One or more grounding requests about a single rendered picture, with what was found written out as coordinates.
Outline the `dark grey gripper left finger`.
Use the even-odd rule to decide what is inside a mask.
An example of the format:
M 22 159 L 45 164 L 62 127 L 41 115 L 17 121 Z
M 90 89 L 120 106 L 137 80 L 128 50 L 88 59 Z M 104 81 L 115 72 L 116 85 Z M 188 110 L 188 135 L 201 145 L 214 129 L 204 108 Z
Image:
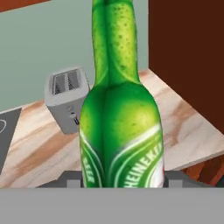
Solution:
M 40 185 L 39 188 L 82 188 L 81 171 L 64 171 L 57 179 Z

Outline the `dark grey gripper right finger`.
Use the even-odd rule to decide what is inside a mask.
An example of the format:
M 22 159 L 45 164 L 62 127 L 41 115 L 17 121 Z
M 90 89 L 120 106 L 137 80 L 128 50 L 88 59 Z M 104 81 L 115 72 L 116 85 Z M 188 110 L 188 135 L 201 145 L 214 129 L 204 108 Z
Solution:
M 209 187 L 208 184 L 196 181 L 182 171 L 165 171 L 164 172 L 164 187 L 166 188 L 195 188 Z

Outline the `green beer bottle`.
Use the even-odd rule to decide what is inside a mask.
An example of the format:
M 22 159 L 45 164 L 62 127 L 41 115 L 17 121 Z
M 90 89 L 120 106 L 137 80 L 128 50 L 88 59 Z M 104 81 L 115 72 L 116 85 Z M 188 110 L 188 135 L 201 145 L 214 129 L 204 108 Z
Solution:
M 133 0 L 93 0 L 95 82 L 80 112 L 86 188 L 161 188 L 163 129 L 137 67 Z

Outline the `dark brown tall cabinet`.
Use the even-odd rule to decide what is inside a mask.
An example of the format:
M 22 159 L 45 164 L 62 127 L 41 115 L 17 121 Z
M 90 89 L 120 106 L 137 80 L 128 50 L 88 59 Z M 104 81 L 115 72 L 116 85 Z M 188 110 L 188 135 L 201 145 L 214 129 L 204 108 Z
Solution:
M 149 0 L 149 67 L 224 133 L 224 0 Z

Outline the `dark grey hob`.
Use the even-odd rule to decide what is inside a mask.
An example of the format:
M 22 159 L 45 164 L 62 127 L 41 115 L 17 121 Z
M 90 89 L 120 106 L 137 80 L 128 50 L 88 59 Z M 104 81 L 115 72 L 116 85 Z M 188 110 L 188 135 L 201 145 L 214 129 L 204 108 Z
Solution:
M 6 163 L 6 158 L 21 111 L 22 107 L 0 111 L 0 175 Z

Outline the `grey toaster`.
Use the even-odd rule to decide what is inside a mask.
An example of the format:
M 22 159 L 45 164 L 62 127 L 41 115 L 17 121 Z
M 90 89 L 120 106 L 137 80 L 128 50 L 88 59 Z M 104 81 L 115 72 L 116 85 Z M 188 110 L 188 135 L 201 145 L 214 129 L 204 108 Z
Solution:
M 45 82 L 45 105 L 65 135 L 75 133 L 80 124 L 81 107 L 90 90 L 81 66 L 51 73 Z

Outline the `brown wall cabinet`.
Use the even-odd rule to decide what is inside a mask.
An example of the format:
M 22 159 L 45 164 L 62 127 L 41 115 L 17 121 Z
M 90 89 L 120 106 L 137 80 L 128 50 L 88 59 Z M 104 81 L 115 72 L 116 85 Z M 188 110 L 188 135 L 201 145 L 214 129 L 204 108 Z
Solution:
M 25 6 L 41 4 L 49 0 L 0 0 L 0 12 L 15 10 Z

